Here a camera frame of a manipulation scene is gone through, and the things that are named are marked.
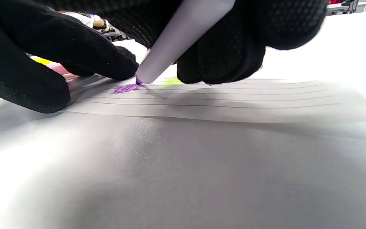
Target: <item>purple scribble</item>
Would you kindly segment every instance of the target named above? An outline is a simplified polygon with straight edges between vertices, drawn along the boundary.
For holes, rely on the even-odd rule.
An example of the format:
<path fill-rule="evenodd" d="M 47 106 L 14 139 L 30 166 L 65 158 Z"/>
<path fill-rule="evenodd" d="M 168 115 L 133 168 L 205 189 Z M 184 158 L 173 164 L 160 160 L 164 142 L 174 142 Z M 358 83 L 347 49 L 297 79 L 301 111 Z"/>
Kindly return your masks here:
<path fill-rule="evenodd" d="M 119 94 L 129 91 L 139 90 L 139 85 L 137 84 L 127 84 L 127 85 L 120 85 L 117 86 L 111 94 Z"/>

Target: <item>white surface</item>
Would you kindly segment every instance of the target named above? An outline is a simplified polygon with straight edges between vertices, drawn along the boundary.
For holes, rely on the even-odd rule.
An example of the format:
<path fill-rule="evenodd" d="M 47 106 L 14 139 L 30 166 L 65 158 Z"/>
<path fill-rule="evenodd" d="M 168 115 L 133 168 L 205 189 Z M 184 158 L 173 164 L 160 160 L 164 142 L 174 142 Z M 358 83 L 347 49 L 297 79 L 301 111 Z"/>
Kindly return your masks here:
<path fill-rule="evenodd" d="M 366 121 L 366 100 L 343 84 L 309 79 L 276 80 L 276 68 L 263 68 L 232 84 L 146 85 L 125 93 L 119 85 L 135 88 L 134 80 L 89 91 L 66 111 L 139 117 L 172 117 L 210 121 L 288 123 Z M 161 84 L 168 78 L 158 78 Z"/>
<path fill-rule="evenodd" d="M 366 26 L 350 39 L 357 24 L 366 13 L 329 17 L 264 66 L 365 88 L 366 48 L 347 49 L 366 39 Z M 0 100 L 0 229 L 11 228 L 366 229 L 366 123 L 42 115 Z"/>

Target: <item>black glove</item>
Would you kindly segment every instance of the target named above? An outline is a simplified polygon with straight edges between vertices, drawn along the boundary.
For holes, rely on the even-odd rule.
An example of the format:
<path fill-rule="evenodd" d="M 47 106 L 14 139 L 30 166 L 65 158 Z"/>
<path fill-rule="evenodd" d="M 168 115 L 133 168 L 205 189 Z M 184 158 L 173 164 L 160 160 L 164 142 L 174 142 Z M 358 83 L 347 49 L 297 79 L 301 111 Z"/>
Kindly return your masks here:
<path fill-rule="evenodd" d="M 138 69 L 134 54 L 77 19 L 29 0 L 0 0 L 0 97 L 41 113 L 65 108 L 69 89 L 62 75 L 25 52 L 78 75 L 126 80 Z"/>
<path fill-rule="evenodd" d="M 182 0 L 37 0 L 58 10 L 88 10 L 150 48 Z M 242 80 L 261 66 L 265 47 L 298 48 L 318 32 L 326 0 L 237 0 L 234 9 L 178 60 L 186 84 Z"/>

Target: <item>marker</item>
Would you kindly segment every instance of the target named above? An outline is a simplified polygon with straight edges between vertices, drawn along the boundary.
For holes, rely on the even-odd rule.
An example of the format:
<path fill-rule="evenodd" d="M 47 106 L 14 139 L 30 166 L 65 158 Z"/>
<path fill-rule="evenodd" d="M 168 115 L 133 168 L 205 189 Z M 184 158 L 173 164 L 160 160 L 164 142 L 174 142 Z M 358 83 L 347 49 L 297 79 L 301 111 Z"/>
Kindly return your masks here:
<path fill-rule="evenodd" d="M 234 7 L 236 0 L 184 0 L 136 72 L 151 84 Z"/>

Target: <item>paper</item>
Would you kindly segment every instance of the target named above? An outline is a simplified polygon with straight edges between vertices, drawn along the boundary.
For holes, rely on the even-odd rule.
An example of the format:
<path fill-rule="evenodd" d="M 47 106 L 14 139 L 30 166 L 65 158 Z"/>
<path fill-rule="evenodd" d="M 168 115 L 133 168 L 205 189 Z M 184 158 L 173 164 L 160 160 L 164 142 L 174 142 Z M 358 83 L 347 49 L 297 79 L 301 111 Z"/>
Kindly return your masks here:
<path fill-rule="evenodd" d="M 174 117 L 232 122 L 366 121 L 366 102 L 352 90 L 314 79 L 250 78 L 236 83 L 165 87 L 171 66 L 153 84 L 114 94 L 119 85 L 78 100 L 67 111 L 98 115 Z"/>

